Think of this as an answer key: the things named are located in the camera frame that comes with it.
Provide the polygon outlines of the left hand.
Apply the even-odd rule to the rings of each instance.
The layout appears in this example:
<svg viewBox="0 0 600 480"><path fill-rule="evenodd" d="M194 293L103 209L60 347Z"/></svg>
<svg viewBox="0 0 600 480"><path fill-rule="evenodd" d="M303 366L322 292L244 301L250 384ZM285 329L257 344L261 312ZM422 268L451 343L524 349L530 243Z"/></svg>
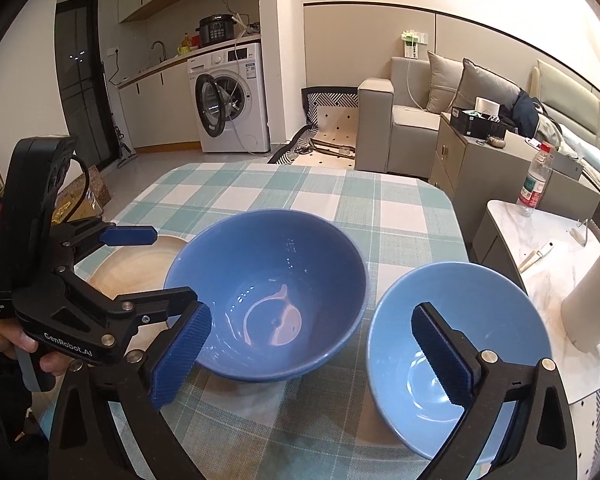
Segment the left hand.
<svg viewBox="0 0 600 480"><path fill-rule="evenodd" d="M29 337L14 318L0 320L0 352L15 359L16 350L34 353L38 350L38 342ZM72 359L62 353L52 351L40 359L41 370L54 376L61 376L68 370Z"/></svg>

